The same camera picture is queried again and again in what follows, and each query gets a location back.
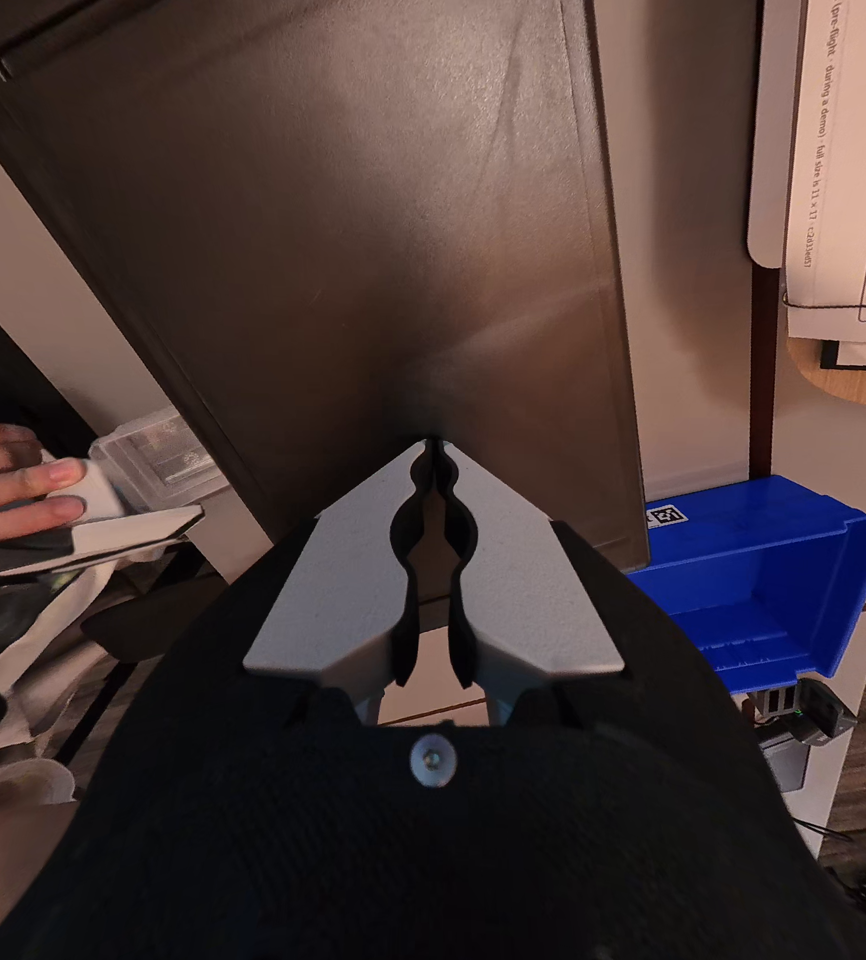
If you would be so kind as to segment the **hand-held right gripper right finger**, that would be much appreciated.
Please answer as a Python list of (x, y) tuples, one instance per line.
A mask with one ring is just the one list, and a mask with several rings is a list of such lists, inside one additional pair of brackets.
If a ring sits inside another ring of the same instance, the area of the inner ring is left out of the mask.
[(451, 575), (448, 637), (462, 684), (486, 696), (504, 726), (519, 696), (626, 665), (554, 527), (542, 510), (454, 444), (438, 440)]

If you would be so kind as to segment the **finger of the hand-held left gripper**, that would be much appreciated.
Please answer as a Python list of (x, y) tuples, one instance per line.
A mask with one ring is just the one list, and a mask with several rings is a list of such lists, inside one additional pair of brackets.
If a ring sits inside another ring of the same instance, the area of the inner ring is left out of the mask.
[(72, 528), (72, 552), (66, 561), (129, 554), (171, 542), (184, 536), (202, 517), (201, 505), (189, 505), (78, 524)]

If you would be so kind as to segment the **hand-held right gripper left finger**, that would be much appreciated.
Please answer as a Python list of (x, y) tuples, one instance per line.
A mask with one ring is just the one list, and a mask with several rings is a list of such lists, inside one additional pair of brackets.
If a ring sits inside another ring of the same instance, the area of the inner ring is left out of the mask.
[(428, 440), (408, 447), (323, 510), (244, 658), (248, 673), (343, 690), (377, 724), (384, 693), (417, 655), (409, 555), (424, 533)]

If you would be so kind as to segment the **clear plastic drawer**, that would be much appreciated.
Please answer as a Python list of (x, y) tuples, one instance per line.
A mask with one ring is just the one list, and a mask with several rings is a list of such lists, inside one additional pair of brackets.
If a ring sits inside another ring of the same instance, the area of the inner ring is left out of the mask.
[(174, 406), (97, 438), (89, 458), (138, 513), (190, 506), (231, 487)]

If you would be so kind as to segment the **person's left hand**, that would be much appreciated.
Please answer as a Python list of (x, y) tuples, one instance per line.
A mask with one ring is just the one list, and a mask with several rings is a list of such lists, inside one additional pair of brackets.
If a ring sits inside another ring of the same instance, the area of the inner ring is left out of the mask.
[(0, 424), (0, 543), (79, 521), (85, 503), (66, 491), (86, 473), (77, 458), (45, 461), (30, 429)]

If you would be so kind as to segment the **blue plastic bin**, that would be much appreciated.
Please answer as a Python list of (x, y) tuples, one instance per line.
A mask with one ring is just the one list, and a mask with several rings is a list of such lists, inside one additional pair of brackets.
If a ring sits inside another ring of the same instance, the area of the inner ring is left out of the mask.
[(831, 677), (866, 604), (866, 513), (780, 476), (656, 500), (688, 522), (648, 530), (629, 579), (730, 694)]

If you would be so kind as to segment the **grey box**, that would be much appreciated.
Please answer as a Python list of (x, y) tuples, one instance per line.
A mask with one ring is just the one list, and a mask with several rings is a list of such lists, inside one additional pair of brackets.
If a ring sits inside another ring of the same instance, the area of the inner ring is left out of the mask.
[(779, 791), (783, 794), (803, 788), (811, 747), (784, 730), (760, 730), (759, 748), (768, 763)]

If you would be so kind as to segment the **small black device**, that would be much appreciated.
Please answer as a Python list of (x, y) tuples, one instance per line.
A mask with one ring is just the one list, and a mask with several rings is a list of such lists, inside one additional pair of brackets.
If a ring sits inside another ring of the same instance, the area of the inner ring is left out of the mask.
[(787, 742), (822, 747), (857, 725), (855, 714), (815, 678), (801, 677), (793, 685), (756, 691), (750, 701), (762, 750)]

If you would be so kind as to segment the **light wooden board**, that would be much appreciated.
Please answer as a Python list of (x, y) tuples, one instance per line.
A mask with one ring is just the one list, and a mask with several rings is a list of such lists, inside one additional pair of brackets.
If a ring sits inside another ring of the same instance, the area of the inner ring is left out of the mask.
[(822, 344), (818, 340), (787, 337), (786, 350), (807, 382), (834, 398), (866, 405), (866, 367), (822, 368)]

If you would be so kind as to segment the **white rounded card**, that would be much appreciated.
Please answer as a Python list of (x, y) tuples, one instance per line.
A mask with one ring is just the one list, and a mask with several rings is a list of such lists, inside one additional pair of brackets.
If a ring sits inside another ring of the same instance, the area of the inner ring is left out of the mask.
[(806, 2), (760, 2), (747, 249), (759, 267), (783, 265)]

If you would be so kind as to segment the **printed instruction sheet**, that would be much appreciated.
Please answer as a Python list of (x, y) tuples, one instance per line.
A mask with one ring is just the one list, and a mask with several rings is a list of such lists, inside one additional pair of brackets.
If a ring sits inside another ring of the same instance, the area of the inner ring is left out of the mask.
[(792, 337), (866, 343), (866, 1), (807, 2), (786, 218)]

